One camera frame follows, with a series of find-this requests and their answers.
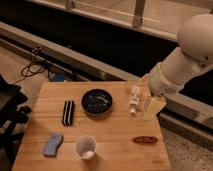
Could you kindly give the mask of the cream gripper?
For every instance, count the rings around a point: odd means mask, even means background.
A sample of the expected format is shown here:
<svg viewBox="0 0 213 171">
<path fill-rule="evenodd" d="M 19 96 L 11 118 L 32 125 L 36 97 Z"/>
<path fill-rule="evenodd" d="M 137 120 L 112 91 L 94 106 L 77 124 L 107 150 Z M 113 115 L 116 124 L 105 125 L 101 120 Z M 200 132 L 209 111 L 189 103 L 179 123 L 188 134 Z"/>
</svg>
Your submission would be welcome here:
<svg viewBox="0 0 213 171">
<path fill-rule="evenodd" d="M 149 89 L 149 75 L 145 74 L 138 80 L 141 88 L 141 114 L 142 122 L 150 122 L 157 117 L 157 114 L 166 106 L 164 97 L 159 97 L 151 94 Z"/>
</svg>

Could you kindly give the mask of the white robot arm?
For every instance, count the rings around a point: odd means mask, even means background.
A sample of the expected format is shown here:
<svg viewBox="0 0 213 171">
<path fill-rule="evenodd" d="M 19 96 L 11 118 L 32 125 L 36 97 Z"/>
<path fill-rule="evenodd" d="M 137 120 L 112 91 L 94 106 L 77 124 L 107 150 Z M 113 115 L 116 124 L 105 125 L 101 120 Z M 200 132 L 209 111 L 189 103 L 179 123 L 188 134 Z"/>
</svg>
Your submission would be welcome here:
<svg viewBox="0 0 213 171">
<path fill-rule="evenodd" d="M 166 105 L 166 97 L 179 93 L 191 79 L 213 70 L 213 14 L 200 14 L 185 22 L 176 47 L 162 62 L 139 79 L 149 87 L 142 120 L 154 119 Z"/>
</svg>

